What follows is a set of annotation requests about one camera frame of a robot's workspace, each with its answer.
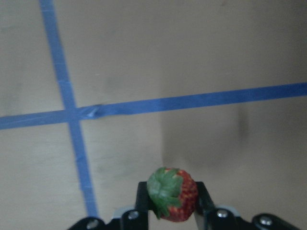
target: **painter's tape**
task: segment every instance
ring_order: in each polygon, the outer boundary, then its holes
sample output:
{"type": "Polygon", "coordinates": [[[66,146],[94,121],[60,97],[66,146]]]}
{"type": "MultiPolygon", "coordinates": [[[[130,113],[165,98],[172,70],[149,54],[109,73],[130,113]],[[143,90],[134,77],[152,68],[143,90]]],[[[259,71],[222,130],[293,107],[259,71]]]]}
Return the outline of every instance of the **painter's tape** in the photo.
{"type": "Polygon", "coordinates": [[[78,114],[79,119],[84,120],[110,115],[143,114],[298,96],[307,96],[307,82],[134,102],[92,105],[79,108],[78,114]]]}
{"type": "Polygon", "coordinates": [[[67,122],[65,111],[0,117],[0,129],[41,126],[67,122]]]}
{"type": "Polygon", "coordinates": [[[73,97],[72,85],[69,80],[69,74],[66,66],[65,56],[60,41],[57,19],[52,0],[40,0],[40,8],[44,18],[45,30],[50,47],[54,70],[58,80],[62,101],[67,113],[71,140],[75,152],[75,160],[78,168],[80,187],[83,191],[83,197],[87,214],[89,216],[98,216],[93,186],[89,173],[87,157],[85,153],[84,141],[82,137],[80,121],[77,116],[75,100],[73,97]]]}

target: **strawberry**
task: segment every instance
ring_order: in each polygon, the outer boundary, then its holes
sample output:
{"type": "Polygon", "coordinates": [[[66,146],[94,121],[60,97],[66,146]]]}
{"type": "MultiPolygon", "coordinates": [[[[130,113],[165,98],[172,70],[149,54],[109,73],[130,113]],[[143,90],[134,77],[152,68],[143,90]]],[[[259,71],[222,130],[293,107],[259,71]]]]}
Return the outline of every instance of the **strawberry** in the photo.
{"type": "Polygon", "coordinates": [[[187,220],[196,208],[197,185],[184,170],[159,168],[149,177],[147,190],[158,219],[182,222],[187,220]]]}

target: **blue tape line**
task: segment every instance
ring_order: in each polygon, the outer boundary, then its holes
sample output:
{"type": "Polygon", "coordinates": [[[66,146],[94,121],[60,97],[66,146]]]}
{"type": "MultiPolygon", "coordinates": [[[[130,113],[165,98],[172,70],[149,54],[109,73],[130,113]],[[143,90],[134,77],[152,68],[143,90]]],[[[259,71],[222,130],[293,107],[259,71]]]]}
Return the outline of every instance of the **blue tape line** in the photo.
{"type": "MultiPolygon", "coordinates": [[[[77,108],[79,120],[307,96],[307,82],[77,108]]],[[[66,111],[0,117],[0,129],[68,122],[66,111]]]]}
{"type": "Polygon", "coordinates": [[[108,115],[133,115],[298,96],[307,96],[307,82],[144,101],[92,105],[79,108],[78,114],[79,119],[84,120],[108,115]]]}
{"type": "Polygon", "coordinates": [[[41,126],[67,122],[65,111],[0,117],[0,129],[41,126]]]}
{"type": "Polygon", "coordinates": [[[52,0],[40,0],[41,12],[44,18],[44,24],[47,34],[47,39],[50,47],[50,52],[53,60],[53,66],[59,84],[62,100],[65,111],[68,116],[69,130],[71,140],[75,152],[75,159],[78,168],[78,176],[80,180],[81,190],[87,214],[89,216],[98,216],[93,186],[89,173],[87,157],[85,153],[84,141],[82,137],[80,121],[77,116],[73,90],[69,80],[65,56],[60,41],[60,36],[57,27],[57,19],[54,11],[52,0]]]}

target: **green strawberry top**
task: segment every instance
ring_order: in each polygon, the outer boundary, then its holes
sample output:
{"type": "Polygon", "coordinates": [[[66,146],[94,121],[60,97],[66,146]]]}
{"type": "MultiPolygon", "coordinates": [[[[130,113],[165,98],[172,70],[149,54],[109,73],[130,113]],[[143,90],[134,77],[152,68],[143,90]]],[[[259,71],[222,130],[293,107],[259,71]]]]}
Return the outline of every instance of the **green strawberry top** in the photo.
{"type": "Polygon", "coordinates": [[[181,207],[179,195],[183,178],[177,175],[179,169],[159,168],[147,181],[147,191],[155,204],[155,214],[158,219],[162,215],[169,216],[168,207],[181,207]]]}

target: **floor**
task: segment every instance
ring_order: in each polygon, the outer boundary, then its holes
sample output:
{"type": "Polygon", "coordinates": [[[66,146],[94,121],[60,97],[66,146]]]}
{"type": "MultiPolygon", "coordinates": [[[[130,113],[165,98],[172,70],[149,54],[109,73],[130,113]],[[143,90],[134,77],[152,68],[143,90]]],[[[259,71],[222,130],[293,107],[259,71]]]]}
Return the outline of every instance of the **floor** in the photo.
{"type": "Polygon", "coordinates": [[[54,0],[58,69],[48,3],[0,0],[1,229],[109,222],[160,166],[307,227],[305,1],[54,0]]]}

